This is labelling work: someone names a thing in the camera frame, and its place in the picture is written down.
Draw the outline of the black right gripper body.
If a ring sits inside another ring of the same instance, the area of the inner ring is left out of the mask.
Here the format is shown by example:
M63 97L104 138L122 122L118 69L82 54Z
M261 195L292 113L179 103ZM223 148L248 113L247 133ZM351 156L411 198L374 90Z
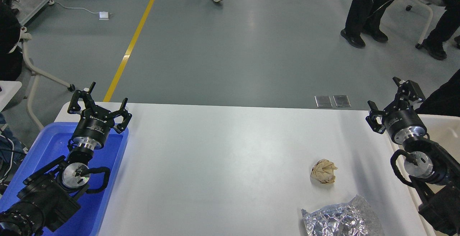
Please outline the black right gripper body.
M425 136L427 128L412 109L395 111L384 117L384 126L393 143L404 144L410 137Z

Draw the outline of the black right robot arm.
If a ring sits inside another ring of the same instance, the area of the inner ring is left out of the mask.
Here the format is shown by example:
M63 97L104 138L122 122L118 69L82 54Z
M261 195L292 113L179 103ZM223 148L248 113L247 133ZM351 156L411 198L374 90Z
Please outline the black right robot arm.
M375 102L366 122L378 133L387 132L391 141L401 145L391 156L396 177L416 190L421 204L419 214L434 230L450 236L460 229L459 163L439 143L432 141L427 128L414 110L423 102L417 82L393 77L397 86L394 100L379 110Z

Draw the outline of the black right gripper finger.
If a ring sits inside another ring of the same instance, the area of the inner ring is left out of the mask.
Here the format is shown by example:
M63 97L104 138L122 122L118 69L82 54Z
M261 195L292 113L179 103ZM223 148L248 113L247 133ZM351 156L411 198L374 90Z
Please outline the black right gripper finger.
M414 105L426 100L426 97L417 82L412 80L404 81L398 77L393 77L392 80L397 85L398 89L395 94L395 99L391 103L391 110L413 110Z
M377 118L386 117L388 113L385 111L380 111L374 101L368 100L367 103L370 110L368 116L366 117L366 122L373 132L383 134L386 131L386 128L383 124L378 123Z

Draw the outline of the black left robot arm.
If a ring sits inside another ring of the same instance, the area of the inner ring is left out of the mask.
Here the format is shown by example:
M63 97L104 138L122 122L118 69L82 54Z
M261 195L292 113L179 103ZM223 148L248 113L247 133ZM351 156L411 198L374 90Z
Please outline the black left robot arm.
M94 87L95 82L88 91L74 92L68 113L80 119L68 141L69 154L23 180L19 200L1 212L2 236L41 236L44 228L54 232L80 210L80 197L108 187L112 168L91 168L89 162L105 146L110 131L123 133L133 115L126 109L127 98L113 112L97 105L91 96Z

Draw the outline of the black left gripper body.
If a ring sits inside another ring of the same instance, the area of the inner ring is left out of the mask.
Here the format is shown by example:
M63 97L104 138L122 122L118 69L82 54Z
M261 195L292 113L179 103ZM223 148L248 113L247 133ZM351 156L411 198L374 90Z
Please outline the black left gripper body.
M77 145L89 144L89 149L102 149L105 146L110 129L114 126L114 119L105 120L107 112L102 115L91 109L82 111L76 129L71 136L72 143Z

